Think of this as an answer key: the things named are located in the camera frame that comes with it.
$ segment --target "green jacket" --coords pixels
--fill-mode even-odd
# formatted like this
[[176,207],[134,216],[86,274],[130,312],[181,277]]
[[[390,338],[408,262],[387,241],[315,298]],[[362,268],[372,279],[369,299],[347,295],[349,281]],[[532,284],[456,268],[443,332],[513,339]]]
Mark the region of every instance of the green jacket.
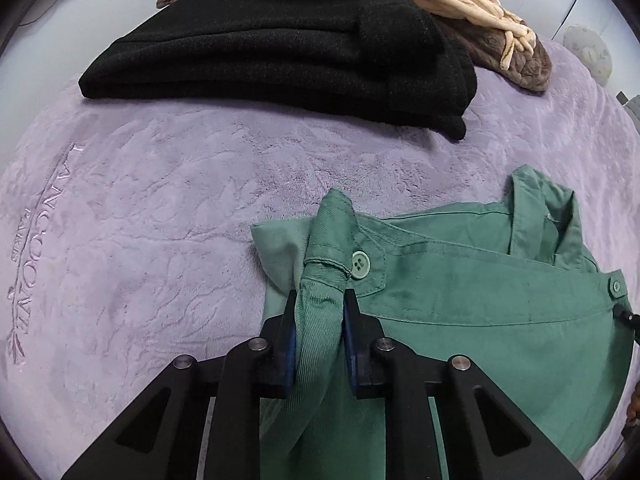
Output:
[[380,220],[332,189],[314,218],[252,228],[265,318],[298,291],[295,391],[261,410],[264,479],[384,479],[384,402],[348,385],[345,288],[416,353],[471,357],[570,460],[596,442],[632,354],[612,318],[614,304],[630,308],[625,280],[598,270],[571,190],[529,166],[512,177],[499,203]]

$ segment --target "bed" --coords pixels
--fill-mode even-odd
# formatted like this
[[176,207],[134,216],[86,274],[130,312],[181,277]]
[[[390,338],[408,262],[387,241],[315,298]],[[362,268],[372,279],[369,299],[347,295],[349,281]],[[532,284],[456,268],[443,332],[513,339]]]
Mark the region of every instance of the bed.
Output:
[[[176,355],[256,335],[266,278],[250,225],[315,214],[331,186],[390,216],[500,200],[531,164],[575,190],[586,245],[638,305],[640,136],[569,51],[545,47],[543,96],[477,69],[459,144],[258,102],[89,101],[71,81],[0,179],[0,415],[34,473],[59,479]],[[635,354],[585,478],[616,448],[639,378]]]

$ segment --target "folded black garment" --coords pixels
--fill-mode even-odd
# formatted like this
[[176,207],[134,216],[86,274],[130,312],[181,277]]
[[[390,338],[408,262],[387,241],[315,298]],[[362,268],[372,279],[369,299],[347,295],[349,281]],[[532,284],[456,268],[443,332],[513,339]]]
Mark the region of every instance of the folded black garment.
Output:
[[466,49],[412,0],[179,0],[79,84],[89,98],[251,99],[454,140],[477,87]]

